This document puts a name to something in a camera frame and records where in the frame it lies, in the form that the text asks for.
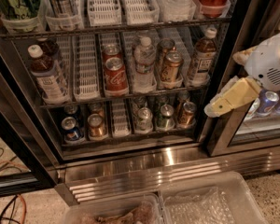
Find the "refrigerator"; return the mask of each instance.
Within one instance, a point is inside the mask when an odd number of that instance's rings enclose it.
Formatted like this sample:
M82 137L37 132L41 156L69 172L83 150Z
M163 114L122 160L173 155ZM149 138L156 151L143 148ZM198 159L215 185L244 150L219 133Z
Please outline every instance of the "refrigerator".
M227 171L251 175L280 169L280 117L265 118L268 125L263 125L265 119L244 120L251 104L219 118L208 118L203 112L230 78L246 76L232 54L280 32L280 0L229 1L223 17L131 24L131 12L125 1L119 0L120 24L92 26L95 20L86 12L89 1L78 0L82 23L74 31L52 30L50 26L41 32L14 33L0 26L0 136L29 169L24 174L0 177L0 196L55 188L66 203L75 205L155 191L197 176ZM136 90L128 59L136 31L149 30L155 41L173 38L189 63L193 44L207 26L217 28L217 55L207 84L193 87L183 81L178 87L164 89L158 86L156 75L154 90ZM61 105L44 102L29 70L27 49L42 37L56 37L65 60L70 100ZM110 40L119 43L128 67L128 91L116 97L105 90L102 67L101 48ZM95 76L92 73L82 80L83 56L94 67L90 69ZM82 83L86 80L92 82L87 89ZM146 96L152 109L157 96L166 94L174 105L181 91L189 91L197 106L192 126L135 131L134 98ZM88 136L89 104L97 103L105 105L107 136L102 140ZM81 109L84 135L80 142L65 142L61 123L67 105Z

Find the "speaker grille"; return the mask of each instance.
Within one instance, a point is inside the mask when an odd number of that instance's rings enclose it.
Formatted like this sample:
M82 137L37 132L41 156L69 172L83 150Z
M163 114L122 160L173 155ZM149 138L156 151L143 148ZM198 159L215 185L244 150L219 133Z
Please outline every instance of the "speaker grille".
M280 71L278 69L271 68L267 73L267 77L272 82L272 84L280 85Z

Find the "bottle cap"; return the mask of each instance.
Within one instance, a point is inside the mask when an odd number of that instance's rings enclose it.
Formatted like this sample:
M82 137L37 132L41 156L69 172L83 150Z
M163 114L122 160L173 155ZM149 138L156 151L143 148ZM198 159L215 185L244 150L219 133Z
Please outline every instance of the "bottle cap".
M150 37L147 37L147 36L141 37L141 38L140 38L140 41L141 41L141 45L142 45L143 47L148 47L148 46L151 45L151 39L150 39Z
M28 48L29 55L32 58L38 58L43 55L43 50L38 45L32 45Z
M37 41L47 41L47 38L38 38Z
M208 27L205 31L205 36L207 38L213 39L217 35L217 29L215 27Z

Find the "white robotic hand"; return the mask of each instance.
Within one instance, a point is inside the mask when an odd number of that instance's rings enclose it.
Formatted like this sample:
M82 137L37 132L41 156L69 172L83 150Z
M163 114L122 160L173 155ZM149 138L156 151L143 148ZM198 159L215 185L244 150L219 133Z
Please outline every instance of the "white robotic hand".
M204 112L209 117L219 117L251 103L258 98L262 88L280 91L280 34L235 53L233 59L245 66L249 76L234 77L227 83L205 107Z

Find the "beverage cooler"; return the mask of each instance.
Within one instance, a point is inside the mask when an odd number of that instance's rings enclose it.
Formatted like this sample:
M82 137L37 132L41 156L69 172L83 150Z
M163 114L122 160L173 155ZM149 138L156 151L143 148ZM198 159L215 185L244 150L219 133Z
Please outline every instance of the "beverage cooler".
M280 169L276 112L248 118L249 102L217 118L204 113L231 78L247 76L232 54L280 32L280 0L59 1L69 17L56 1L40 0L21 21L0 4L0 136L29 169L0 178L0 196L52 187L74 205L197 176ZM195 75L195 45L209 31L214 57ZM137 37L155 49L153 71L136 56ZM44 38L62 54L55 75L46 74L55 96L35 62Z

